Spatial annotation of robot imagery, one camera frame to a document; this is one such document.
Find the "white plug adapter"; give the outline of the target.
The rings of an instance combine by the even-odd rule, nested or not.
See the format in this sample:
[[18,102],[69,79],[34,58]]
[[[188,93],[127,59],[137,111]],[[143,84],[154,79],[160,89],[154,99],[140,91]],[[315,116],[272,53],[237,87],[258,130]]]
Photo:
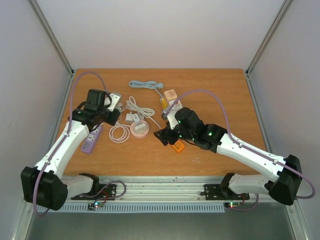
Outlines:
[[149,127],[146,123],[141,123],[134,127],[134,132],[136,134],[143,134],[144,132],[148,131]]

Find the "tan cube adapter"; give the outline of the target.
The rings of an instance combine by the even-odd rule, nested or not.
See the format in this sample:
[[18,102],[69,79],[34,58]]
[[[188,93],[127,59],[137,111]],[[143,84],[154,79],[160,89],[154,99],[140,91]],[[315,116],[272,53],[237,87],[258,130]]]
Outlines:
[[164,91],[164,97],[167,102],[176,100],[178,98],[177,93],[174,89],[169,89]]

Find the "yellow cube socket adapter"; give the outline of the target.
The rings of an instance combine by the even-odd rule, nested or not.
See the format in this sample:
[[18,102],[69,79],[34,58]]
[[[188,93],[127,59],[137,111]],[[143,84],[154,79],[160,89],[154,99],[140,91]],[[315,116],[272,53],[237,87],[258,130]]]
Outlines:
[[161,104],[161,107],[163,109],[166,109],[168,107],[168,104],[167,104],[166,100],[163,97],[160,98],[160,104]]

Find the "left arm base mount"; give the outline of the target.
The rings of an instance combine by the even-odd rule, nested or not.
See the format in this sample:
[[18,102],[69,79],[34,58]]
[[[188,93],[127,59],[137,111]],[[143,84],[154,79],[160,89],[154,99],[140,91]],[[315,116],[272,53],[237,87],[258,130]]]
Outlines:
[[111,184],[104,188],[102,192],[100,192],[98,195],[94,197],[86,197],[86,196],[74,196],[71,198],[73,201],[93,201],[93,200],[98,200],[98,199],[105,199],[105,198],[113,198],[116,196],[117,193],[117,185],[116,184]]

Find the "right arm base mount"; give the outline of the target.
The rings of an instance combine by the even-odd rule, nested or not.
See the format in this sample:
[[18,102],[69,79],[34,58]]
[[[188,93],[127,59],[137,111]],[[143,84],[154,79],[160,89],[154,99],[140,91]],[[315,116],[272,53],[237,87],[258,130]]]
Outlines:
[[228,187],[220,186],[219,184],[205,184],[200,195],[204,196],[207,201],[242,201],[250,199],[248,193],[234,193]]

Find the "white cube socket adapter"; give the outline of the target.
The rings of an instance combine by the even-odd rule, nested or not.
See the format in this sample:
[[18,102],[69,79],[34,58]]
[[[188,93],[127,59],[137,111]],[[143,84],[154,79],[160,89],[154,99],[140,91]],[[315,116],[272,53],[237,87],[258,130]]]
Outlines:
[[180,101],[177,101],[175,104],[172,104],[172,108],[179,110],[179,109],[183,108],[183,105],[181,104]]

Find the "blue power strip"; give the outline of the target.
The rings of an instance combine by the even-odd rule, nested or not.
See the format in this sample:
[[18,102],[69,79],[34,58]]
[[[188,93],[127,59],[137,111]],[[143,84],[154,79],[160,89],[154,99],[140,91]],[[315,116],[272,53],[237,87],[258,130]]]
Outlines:
[[162,89],[164,87],[164,84],[162,82],[156,82],[154,80],[150,81],[138,81],[138,80],[132,80],[128,83],[130,88],[135,88],[135,89],[151,89],[155,90],[161,98],[164,96],[162,93],[159,91],[159,89]]

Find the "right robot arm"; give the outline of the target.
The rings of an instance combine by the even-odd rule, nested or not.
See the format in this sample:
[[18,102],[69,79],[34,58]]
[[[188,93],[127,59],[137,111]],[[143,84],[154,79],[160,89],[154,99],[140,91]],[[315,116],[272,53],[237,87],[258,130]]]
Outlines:
[[166,126],[153,133],[164,146],[183,140],[258,171],[258,175],[227,173],[218,190],[218,196],[223,200],[242,194],[258,194],[268,195],[287,206],[294,203],[302,182],[300,160],[294,155],[278,156],[247,144],[219,125],[205,124],[187,107],[171,110],[166,120]]

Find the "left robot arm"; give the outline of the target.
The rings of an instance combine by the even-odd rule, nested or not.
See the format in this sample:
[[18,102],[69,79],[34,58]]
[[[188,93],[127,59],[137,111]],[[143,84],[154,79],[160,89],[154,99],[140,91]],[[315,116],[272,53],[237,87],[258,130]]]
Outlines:
[[116,107],[121,95],[115,92],[90,89],[87,98],[71,110],[59,138],[34,166],[26,166],[21,174],[24,200],[49,210],[59,210],[66,200],[76,196],[96,199],[101,193],[99,178],[81,173],[63,179],[65,168],[78,146],[91,132],[103,124],[114,126],[121,114]]

